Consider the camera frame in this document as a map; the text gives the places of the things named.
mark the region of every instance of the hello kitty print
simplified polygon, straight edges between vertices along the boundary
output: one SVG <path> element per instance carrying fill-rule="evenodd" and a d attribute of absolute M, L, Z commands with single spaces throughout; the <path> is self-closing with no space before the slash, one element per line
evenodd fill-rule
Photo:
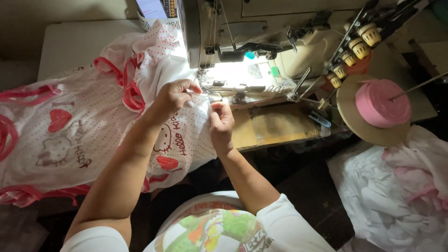
<path fill-rule="evenodd" d="M 210 141 L 209 112 L 208 98 L 193 95 L 192 100 L 162 126 L 152 149 L 142 192 L 170 187 L 188 172 L 216 158 Z M 137 120 L 128 125 L 125 134 Z"/>

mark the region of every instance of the sewing machine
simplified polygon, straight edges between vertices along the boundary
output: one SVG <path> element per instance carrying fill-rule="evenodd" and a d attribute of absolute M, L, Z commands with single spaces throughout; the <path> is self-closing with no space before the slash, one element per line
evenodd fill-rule
<path fill-rule="evenodd" d="M 190 67 L 199 68 L 205 91 L 233 108 L 307 100 L 325 109 L 347 77 L 346 68 L 368 58 L 428 4 L 178 0 L 178 16 Z M 306 99 L 326 81 L 334 87 L 327 99 Z"/>

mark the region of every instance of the wooden table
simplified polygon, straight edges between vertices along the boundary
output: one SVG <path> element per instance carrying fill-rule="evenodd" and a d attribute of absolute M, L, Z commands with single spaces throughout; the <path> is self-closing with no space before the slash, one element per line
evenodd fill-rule
<path fill-rule="evenodd" d="M 233 111 L 232 141 L 239 151 L 249 151 L 320 137 L 320 127 L 311 120 L 305 103 Z"/>

